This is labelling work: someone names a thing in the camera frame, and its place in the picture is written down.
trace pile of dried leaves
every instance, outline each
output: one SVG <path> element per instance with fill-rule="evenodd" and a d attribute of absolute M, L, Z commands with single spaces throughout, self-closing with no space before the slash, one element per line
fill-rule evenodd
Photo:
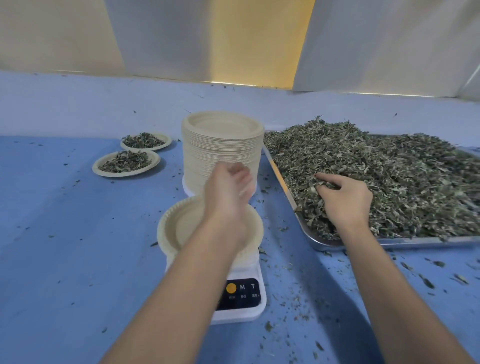
<path fill-rule="evenodd" d="M 165 144 L 163 140 L 158 139 L 155 135 L 150 133 L 140 133 L 138 135 L 127 135 L 121 140 L 126 146 L 130 148 L 144 149 L 153 148 Z"/>
<path fill-rule="evenodd" d="M 150 163 L 152 163 L 152 161 L 148 159 L 146 152 L 135 153 L 130 150 L 123 150 L 118 152 L 112 160 L 108 160 L 98 167 L 98 169 L 103 172 L 122 173 L 139 170 L 140 168 L 148 166 Z"/>
<path fill-rule="evenodd" d="M 317 117 L 264 143 L 293 193 L 298 211 L 321 238 L 339 238 L 316 172 L 364 181 L 373 192 L 370 227 L 379 238 L 480 236 L 480 159 L 425 134 L 369 135 L 350 122 Z"/>

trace left hand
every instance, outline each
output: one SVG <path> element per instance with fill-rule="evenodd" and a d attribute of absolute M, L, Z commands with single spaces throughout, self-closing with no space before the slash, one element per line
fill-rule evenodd
<path fill-rule="evenodd" d="M 205 184 L 204 221 L 213 222 L 233 238 L 237 251 L 247 237 L 245 209 L 255 192 L 252 180 L 242 163 L 218 162 Z"/>

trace tray rim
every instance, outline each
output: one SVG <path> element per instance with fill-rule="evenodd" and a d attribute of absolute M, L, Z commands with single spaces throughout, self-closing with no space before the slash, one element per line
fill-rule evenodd
<path fill-rule="evenodd" d="M 282 174 L 280 173 L 280 170 L 278 169 L 276 163 L 274 162 L 272 155 L 270 154 L 270 151 L 266 147 L 265 143 L 262 143 L 262 150 L 267 157 L 268 162 L 270 163 L 270 166 L 276 176 L 276 179 L 278 180 L 278 183 L 280 183 L 280 186 L 282 187 L 282 190 L 287 197 L 288 202 L 290 203 L 290 206 L 292 207 L 292 210 L 294 211 L 295 217 L 297 218 L 297 221 L 300 224 L 300 227 L 303 231 L 303 233 L 306 235 L 308 238 L 308 242 L 310 246 L 317 251 L 326 251 L 326 250 L 343 250 L 345 249 L 345 245 L 342 243 L 341 240 L 325 240 L 321 239 L 318 237 L 316 234 L 314 234 L 310 228 L 307 226 L 305 220 L 303 217 L 300 215 L 299 212 L 295 212 L 295 209 L 297 208 L 297 203 L 295 202 L 295 199 L 293 198 L 293 195 L 288 188 L 285 180 L 282 177 Z M 462 152 L 469 153 L 473 156 L 476 156 L 474 153 L 470 153 L 468 149 L 462 148 L 458 149 Z M 429 237 L 429 238 L 380 238 L 377 239 L 377 241 L 380 243 L 381 246 L 384 248 L 402 248 L 402 249 L 408 249 L 408 248 L 419 248 L 419 247 L 449 247 L 449 246 L 459 246 L 459 245 L 464 245 L 464 244 L 473 244 L 473 243 L 480 243 L 480 236 L 455 236 L 451 237 L 448 239 L 448 241 L 443 242 L 439 238 L 435 237 Z"/>

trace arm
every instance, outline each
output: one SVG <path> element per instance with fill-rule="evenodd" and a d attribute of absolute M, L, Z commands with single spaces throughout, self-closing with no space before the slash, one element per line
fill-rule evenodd
<path fill-rule="evenodd" d="M 195 361 L 245 241 L 243 211 L 252 190 L 240 193 L 251 180 L 241 164 L 217 164 L 205 186 L 203 221 L 102 364 Z"/>
<path fill-rule="evenodd" d="M 372 193 L 363 182 L 317 173 L 340 190 L 318 186 L 330 221 L 347 247 L 380 349 L 389 364 L 474 364 L 456 338 L 417 295 L 368 227 Z"/>

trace stack of paper plates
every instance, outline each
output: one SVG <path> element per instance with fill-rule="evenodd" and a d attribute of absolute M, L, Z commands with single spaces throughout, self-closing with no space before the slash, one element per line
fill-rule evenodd
<path fill-rule="evenodd" d="M 167 256 L 167 266 L 175 259 L 182 246 L 197 228 L 204 214 L 204 202 L 200 196 L 186 198 L 169 208 L 158 223 L 157 239 L 160 249 Z M 247 205 L 247 241 L 232 265 L 232 269 L 248 268 L 258 262 L 258 247 L 264 237 L 264 225 L 257 211 Z"/>
<path fill-rule="evenodd" d="M 184 183 L 201 194 L 219 161 L 242 162 L 256 184 L 264 127 L 246 116 L 224 111 L 190 114 L 182 121 Z"/>

